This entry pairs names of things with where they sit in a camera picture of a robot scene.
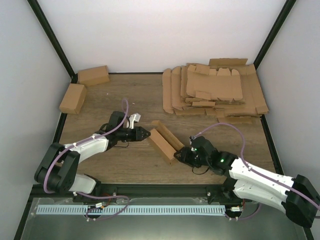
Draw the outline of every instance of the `white backdrop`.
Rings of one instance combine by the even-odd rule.
[[[0,239],[11,240],[70,77],[26,0],[2,1],[0,20]]]
[[[320,1],[297,1],[257,72],[285,174],[306,176],[320,193],[319,39]],[[311,230],[320,239],[320,219]]]
[[[210,58],[252,63],[285,0],[39,0],[70,64],[161,72]]]

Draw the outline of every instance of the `white perforated rail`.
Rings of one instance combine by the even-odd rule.
[[[123,206],[110,205],[103,210],[95,209],[89,215],[113,215]],[[38,205],[37,215],[84,215],[87,205]],[[120,215],[200,215],[224,216],[224,205],[129,205]]]

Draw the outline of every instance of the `brown wood surface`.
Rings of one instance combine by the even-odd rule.
[[[217,122],[213,116],[168,114],[162,106],[162,76],[160,74],[115,74],[110,82],[87,87],[87,96],[78,115],[68,114],[60,143],[82,140],[109,121],[113,111],[121,111],[121,100],[128,98],[129,113],[141,114],[137,126],[151,130],[153,120],[161,120],[166,127],[187,145],[189,136]],[[245,159],[274,172],[266,137],[259,119],[253,124],[236,125],[244,134]],[[220,151],[239,154],[242,141],[230,127],[218,126],[204,136]],[[195,169],[200,173],[206,168]],[[212,172],[195,175],[182,163],[169,166],[148,143],[131,142],[129,147],[113,147],[83,161],[78,173],[86,173],[104,183],[126,184],[221,184],[225,177]]]

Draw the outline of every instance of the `black metal frame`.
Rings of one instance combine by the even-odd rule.
[[[45,14],[43,13],[39,3],[37,0],[27,0],[30,4],[34,14],[36,15],[37,19],[39,20],[43,30],[45,31],[47,37],[49,38],[52,46],[54,47],[56,53],[58,54],[62,64],[64,65],[66,71],[70,75],[71,83],[76,83],[78,81],[78,75],[75,74],[72,66],[70,65],[67,56],[65,55],[55,33],[53,32]],[[278,34],[281,26],[285,22],[288,14],[290,13],[292,7],[294,6],[296,0],[286,0],[281,12],[279,13],[273,27],[271,28],[266,40],[264,41],[256,59],[254,60],[254,66],[257,69],[262,62],[264,56],[266,55],[269,47],[271,46],[273,40],[275,39],[276,35]],[[117,73],[117,74],[162,74],[162,72],[127,72],[127,73]],[[67,114],[62,113],[58,122],[58,126],[56,128],[56,132],[53,138],[53,142],[59,142],[61,138],[61,134],[64,128],[64,124],[67,118]],[[267,140],[267,144],[269,147],[269,151],[272,157],[272,161],[274,164],[274,168],[276,173],[284,174],[283,169],[281,167],[281,163],[279,161],[279,157],[267,124],[266,117],[263,115],[261,117],[261,123],[264,130],[264,134]],[[183,184],[103,184],[104,189],[107,192],[117,192],[117,194],[127,195],[130,198],[137,198],[137,197],[197,197],[197,198],[207,198],[207,193],[209,191],[215,191],[215,189],[220,188],[221,185],[212,185],[212,184],[191,184],[191,185],[183,185]],[[25,206],[25,210],[23,212],[23,216],[21,218],[20,224],[18,226],[15,240],[19,240],[22,236],[24,226],[30,211],[30,207],[32,204],[33,198],[72,198],[73,195],[70,193],[66,195],[59,195],[56,193],[53,194],[46,194],[43,191],[41,185],[34,185],[32,187],[29,199]],[[304,229],[305,235],[308,240],[313,240],[313,235],[309,228]]]

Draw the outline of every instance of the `purple hose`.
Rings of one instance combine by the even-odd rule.
[[[242,160],[243,164],[249,169],[249,171],[252,171],[253,173],[259,175],[260,177],[263,177],[263,178],[265,178],[265,179],[268,179],[269,181],[271,181],[271,182],[273,182],[273,183],[275,183],[275,184],[278,184],[278,185],[280,185],[280,186],[282,186],[282,187],[284,187],[284,188],[286,188],[286,189],[289,189],[290,191],[294,192],[295,194],[298,194],[299,196],[301,196],[302,198],[304,198],[305,200],[307,200],[309,203],[311,203],[313,206],[315,206],[316,209],[318,209],[318,211],[320,211],[320,206],[319,206],[317,203],[315,203],[311,198],[309,198],[308,196],[306,196],[305,194],[303,194],[302,192],[300,192],[300,191],[298,191],[298,190],[296,190],[296,189],[294,189],[294,188],[292,188],[292,187],[290,187],[290,186],[287,186],[287,185],[285,185],[285,184],[282,183],[282,182],[279,182],[279,181],[277,181],[277,180],[274,180],[273,178],[268,177],[268,176],[266,176],[266,175],[264,175],[264,174],[262,174],[262,173],[260,173],[260,172],[258,172],[258,171],[256,171],[256,170],[254,170],[253,168],[249,168],[249,165],[248,165],[248,163],[245,161],[245,158],[244,158],[244,150],[245,150],[245,145],[246,145],[245,137],[244,137],[244,135],[242,134],[242,132],[241,132],[238,128],[236,128],[235,126],[233,126],[233,125],[231,125],[231,124],[228,124],[228,123],[222,123],[222,122],[215,123],[215,124],[212,124],[211,126],[208,126],[208,127],[205,128],[203,131],[199,132],[197,135],[195,135],[195,136],[193,136],[193,137],[196,138],[196,137],[198,137],[199,135],[201,135],[201,134],[203,134],[204,132],[206,132],[207,130],[209,130],[209,129],[213,128],[213,127],[216,127],[216,126],[218,126],[218,125],[226,125],[226,126],[229,126],[229,127],[233,128],[233,129],[235,129],[235,130],[240,134],[240,136],[241,136],[241,138],[242,138],[242,147],[241,147],[241,151],[240,151],[240,157],[241,157],[241,160]]]
[[[255,215],[257,215],[257,213],[258,213],[258,212],[260,211],[260,209],[261,209],[261,206],[262,206],[262,204],[259,203],[259,204],[258,204],[258,208],[254,211],[254,213],[252,213],[251,215],[246,216],[246,217],[238,218],[238,221],[239,221],[239,220],[248,220],[248,219],[251,219],[252,217],[254,217]],[[231,217],[229,217],[226,213],[224,214],[224,216],[225,216],[226,218],[228,218],[228,219],[231,219]]]
[[[126,109],[125,109],[125,114],[124,114],[124,118],[122,119],[122,121],[119,123],[118,126],[116,126],[114,129],[102,134],[100,137],[97,137],[98,138],[101,138],[101,137],[104,137],[104,136],[107,136],[108,134],[111,134],[113,133],[114,131],[116,131],[118,128],[120,128],[124,123],[125,123],[125,120],[127,119],[127,116],[128,116],[128,112],[129,112],[129,103],[128,103],[128,100],[126,98],[122,99],[122,109],[124,109],[124,103],[126,104]],[[87,137],[86,139],[83,139],[81,141],[78,141],[76,142],[75,144],[76,145],[81,145],[81,144],[84,144],[90,140],[92,140],[93,138],[90,136],[90,137]],[[58,156],[56,156],[56,158],[53,160],[53,162],[51,163],[50,167],[48,168],[48,171],[46,172],[46,175],[45,175],[45,178],[44,178],[44,182],[43,182],[43,190],[45,193],[47,194],[53,194],[54,191],[50,191],[48,190],[47,188],[47,185],[48,185],[48,179],[49,179],[49,175],[52,171],[52,169],[54,168],[55,164],[58,162],[58,160],[67,152],[69,151],[70,149],[73,149],[75,146],[74,145],[71,145],[67,148],[65,148],[62,152],[59,153]]]
[[[91,196],[91,195],[88,195],[88,194],[85,194],[83,192],[78,192],[78,194],[82,195],[82,196],[85,196],[87,198],[92,198],[92,199],[117,199],[117,198],[125,198],[128,200],[127,204],[118,212],[116,212],[115,214],[111,215],[111,216],[108,216],[108,217],[104,217],[104,218],[97,218],[96,220],[106,220],[106,219],[110,219],[110,218],[113,218],[117,215],[119,215],[120,213],[122,213],[128,206],[129,206],[129,197],[127,196],[122,196],[122,195],[119,195],[119,196]],[[85,213],[85,217],[86,219],[89,219],[89,216],[88,216],[88,213],[90,213],[91,211],[93,210],[96,210],[96,209],[99,209],[97,207],[95,208],[91,208],[89,209],[86,213]]]

